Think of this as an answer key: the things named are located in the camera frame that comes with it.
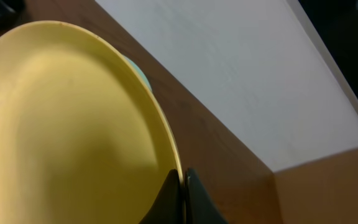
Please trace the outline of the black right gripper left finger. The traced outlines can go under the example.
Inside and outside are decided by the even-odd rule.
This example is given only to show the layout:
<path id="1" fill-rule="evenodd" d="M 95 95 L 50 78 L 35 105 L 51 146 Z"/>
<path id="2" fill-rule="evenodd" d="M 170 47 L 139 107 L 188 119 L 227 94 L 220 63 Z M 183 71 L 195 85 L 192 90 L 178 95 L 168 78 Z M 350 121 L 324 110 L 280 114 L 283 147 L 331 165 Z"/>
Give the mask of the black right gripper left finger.
<path id="1" fill-rule="evenodd" d="M 172 169 L 152 207 L 139 224 L 183 224 L 183 202 L 178 171 Z"/>

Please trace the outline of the mint green plate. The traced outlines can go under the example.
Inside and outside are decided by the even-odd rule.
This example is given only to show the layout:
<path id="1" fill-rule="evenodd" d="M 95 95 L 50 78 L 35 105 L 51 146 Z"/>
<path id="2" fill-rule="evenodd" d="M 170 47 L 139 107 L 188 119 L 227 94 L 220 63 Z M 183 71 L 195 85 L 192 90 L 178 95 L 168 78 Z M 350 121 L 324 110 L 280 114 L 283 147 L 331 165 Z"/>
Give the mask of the mint green plate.
<path id="1" fill-rule="evenodd" d="M 134 63 L 130 58 L 124 55 L 124 58 L 132 65 L 132 67 L 136 70 L 136 72 L 141 76 L 145 84 L 148 86 L 149 90 L 152 91 L 151 84 L 147 77 L 145 76 L 144 72 L 138 67 L 136 63 Z"/>

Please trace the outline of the yellow plate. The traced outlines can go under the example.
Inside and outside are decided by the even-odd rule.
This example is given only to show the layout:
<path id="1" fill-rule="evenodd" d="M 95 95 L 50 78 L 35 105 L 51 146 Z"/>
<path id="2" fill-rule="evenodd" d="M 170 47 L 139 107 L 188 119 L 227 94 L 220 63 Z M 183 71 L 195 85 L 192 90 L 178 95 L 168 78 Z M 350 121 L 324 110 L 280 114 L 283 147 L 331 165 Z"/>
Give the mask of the yellow plate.
<path id="1" fill-rule="evenodd" d="M 0 223 L 139 223 L 180 158 L 134 67 L 96 34 L 0 36 Z"/>

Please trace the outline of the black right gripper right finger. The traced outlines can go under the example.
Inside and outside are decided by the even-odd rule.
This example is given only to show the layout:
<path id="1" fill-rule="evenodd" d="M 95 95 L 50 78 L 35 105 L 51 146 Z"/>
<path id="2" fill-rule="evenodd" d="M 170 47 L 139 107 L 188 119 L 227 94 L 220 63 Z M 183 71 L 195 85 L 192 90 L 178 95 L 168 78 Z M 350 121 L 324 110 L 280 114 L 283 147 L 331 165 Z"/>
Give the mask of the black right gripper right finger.
<path id="1" fill-rule="evenodd" d="M 194 169 L 185 172 L 187 224 L 227 224 Z"/>

